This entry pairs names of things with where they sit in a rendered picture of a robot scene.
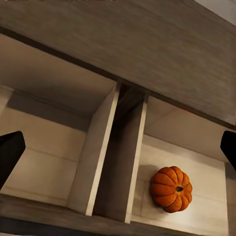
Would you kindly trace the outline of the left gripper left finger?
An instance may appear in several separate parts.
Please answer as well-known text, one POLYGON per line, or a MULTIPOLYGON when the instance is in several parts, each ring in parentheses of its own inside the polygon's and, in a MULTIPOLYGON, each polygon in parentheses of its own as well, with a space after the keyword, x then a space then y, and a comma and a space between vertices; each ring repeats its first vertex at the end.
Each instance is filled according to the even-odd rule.
POLYGON ((26 149, 22 131, 0 136, 0 190, 26 149))

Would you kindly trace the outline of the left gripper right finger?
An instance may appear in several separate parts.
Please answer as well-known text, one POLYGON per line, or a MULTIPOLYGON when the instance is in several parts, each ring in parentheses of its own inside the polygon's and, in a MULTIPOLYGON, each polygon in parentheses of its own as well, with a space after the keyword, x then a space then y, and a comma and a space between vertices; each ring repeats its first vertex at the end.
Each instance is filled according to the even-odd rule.
POLYGON ((220 148, 236 169, 236 131, 225 131, 220 148))

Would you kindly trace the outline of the pumpkin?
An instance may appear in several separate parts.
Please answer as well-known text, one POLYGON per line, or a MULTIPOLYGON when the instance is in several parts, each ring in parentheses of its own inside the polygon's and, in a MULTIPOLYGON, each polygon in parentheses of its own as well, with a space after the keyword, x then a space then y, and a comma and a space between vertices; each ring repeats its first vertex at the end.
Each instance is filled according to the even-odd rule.
POLYGON ((193 186, 179 167, 164 167, 152 178, 151 192, 156 204, 167 213, 185 210, 192 202, 193 186))

